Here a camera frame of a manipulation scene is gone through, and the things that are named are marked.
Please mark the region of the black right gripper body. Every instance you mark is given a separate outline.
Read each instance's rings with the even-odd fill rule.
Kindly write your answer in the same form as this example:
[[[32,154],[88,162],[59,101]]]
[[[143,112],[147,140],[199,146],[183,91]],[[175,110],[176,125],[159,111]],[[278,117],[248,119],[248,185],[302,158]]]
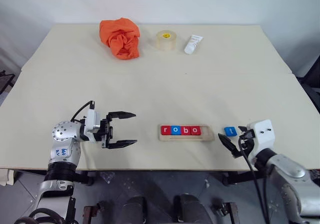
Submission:
[[[254,148],[255,134],[253,130],[244,132],[239,136],[238,146],[243,157],[248,157]]]

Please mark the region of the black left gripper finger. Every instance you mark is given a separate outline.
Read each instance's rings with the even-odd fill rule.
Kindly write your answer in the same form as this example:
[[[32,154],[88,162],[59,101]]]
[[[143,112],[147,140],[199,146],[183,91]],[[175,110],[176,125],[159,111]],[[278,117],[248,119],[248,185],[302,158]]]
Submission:
[[[107,149],[118,149],[125,148],[132,144],[137,143],[137,140],[119,140],[117,142],[111,143],[109,140],[107,141]]]
[[[113,120],[114,118],[128,119],[132,117],[136,117],[136,115],[130,112],[125,112],[125,111],[109,112],[107,115],[108,120]]]

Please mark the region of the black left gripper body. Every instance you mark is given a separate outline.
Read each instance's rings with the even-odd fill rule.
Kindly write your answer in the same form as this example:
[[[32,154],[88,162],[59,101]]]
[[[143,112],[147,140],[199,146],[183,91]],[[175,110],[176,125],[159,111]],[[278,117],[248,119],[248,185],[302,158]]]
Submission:
[[[110,125],[113,119],[112,114],[108,114],[105,119],[100,121],[100,135],[101,135],[101,146],[102,148],[113,149],[114,146],[110,143],[112,139],[113,127]]]

